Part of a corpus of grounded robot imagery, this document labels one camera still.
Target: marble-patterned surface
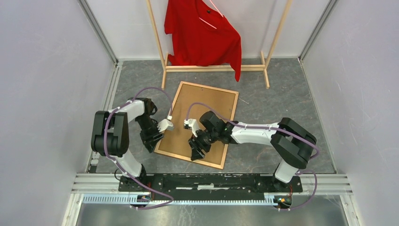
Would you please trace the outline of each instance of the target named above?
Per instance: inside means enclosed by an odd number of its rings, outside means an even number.
[[[260,59],[245,59],[243,63],[260,64]],[[160,61],[124,62],[113,107],[121,105],[142,88],[160,87],[162,72]],[[265,88],[263,72],[243,72],[240,82],[235,81],[234,72],[168,73],[165,91],[173,99],[180,81],[238,91],[239,101],[235,120],[264,124],[278,122],[282,117],[292,118],[317,138],[317,145],[321,149],[319,157],[310,161],[308,168],[314,169],[317,173],[334,172],[313,99],[297,59],[272,59],[268,75],[270,89]],[[156,120],[165,118],[169,111],[169,103],[163,93],[147,90],[140,96],[152,98],[158,107],[158,112],[154,116]],[[281,161],[281,157],[271,146],[229,145],[224,169],[215,169],[161,154],[150,154],[142,144],[139,131],[138,124],[131,122],[129,147],[148,173],[272,173]],[[115,170],[116,167],[110,160],[105,157],[100,158],[97,172]]]

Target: brown board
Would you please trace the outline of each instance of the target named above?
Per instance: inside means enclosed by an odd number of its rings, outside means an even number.
[[[165,137],[158,142],[155,153],[164,154],[170,157],[191,161],[191,148],[188,140],[192,135],[190,129],[184,129],[183,123],[189,106],[194,102],[204,103],[223,117],[234,119],[237,106],[238,92],[227,89],[220,89],[210,86],[203,86],[195,83],[180,82],[175,99],[173,100],[172,123],[175,126],[173,131],[166,130]],[[200,129],[204,129],[199,122],[200,117],[209,111],[208,108],[195,105],[190,111],[189,118],[197,119]],[[215,142],[205,155],[204,159],[192,161],[194,163],[223,169],[227,154],[227,145]]]

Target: wooden clothing rack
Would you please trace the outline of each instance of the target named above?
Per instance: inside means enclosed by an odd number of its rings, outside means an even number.
[[[157,40],[157,46],[158,46],[158,51],[160,53],[160,58],[161,58],[161,63],[162,63],[162,68],[163,68],[163,75],[162,75],[162,89],[165,89],[166,85],[166,74],[168,72],[231,72],[234,71],[230,65],[213,65],[213,66],[207,66],[207,67],[202,67],[202,66],[168,66],[168,54],[166,56],[163,56],[162,53],[162,48],[161,48],[161,43],[160,43],[160,37],[158,35],[158,30],[157,26],[155,24],[155,19],[154,19],[154,13],[152,12],[152,7],[151,7],[151,2],[150,0],[147,1],[147,8],[148,8],[148,13],[150,15],[151,19],[151,24],[152,24],[152,29],[154,31],[155,39]],[[269,50],[269,53],[267,54],[266,60],[264,59],[264,54],[263,51],[261,51],[261,60],[262,64],[261,65],[241,65],[241,71],[242,72],[263,72],[264,73],[264,80],[266,83],[266,89],[270,87],[269,84],[269,78],[267,76],[267,66],[269,65],[271,56],[273,54],[274,48],[276,47],[277,40],[279,39],[282,27],[284,25],[284,22],[286,20],[287,14],[289,12],[289,8],[291,7],[293,0],[287,0],[286,6],[284,8],[283,15],[281,16],[279,25],[277,27],[277,31],[274,35],[273,42],[271,43],[271,47]]]

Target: red shirt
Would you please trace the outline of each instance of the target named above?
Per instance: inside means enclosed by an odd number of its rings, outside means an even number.
[[[200,18],[213,25],[209,26]],[[172,34],[172,65],[221,65],[229,63],[235,79],[241,74],[241,37],[226,17],[202,0],[169,0],[165,33]]]

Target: pink hanger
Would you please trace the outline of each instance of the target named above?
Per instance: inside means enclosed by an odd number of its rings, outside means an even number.
[[[217,9],[217,7],[213,4],[212,0],[209,0],[209,1],[210,1],[211,4],[213,5],[213,7],[215,7],[215,9],[217,10],[217,12],[218,12],[222,17],[224,17],[223,14],[222,14],[222,13]],[[202,20],[204,23],[208,24],[209,26],[211,26],[211,27],[217,29],[215,26],[213,26],[213,25],[211,25],[210,23],[206,22],[206,21],[203,20],[201,17],[199,17],[199,19]]]

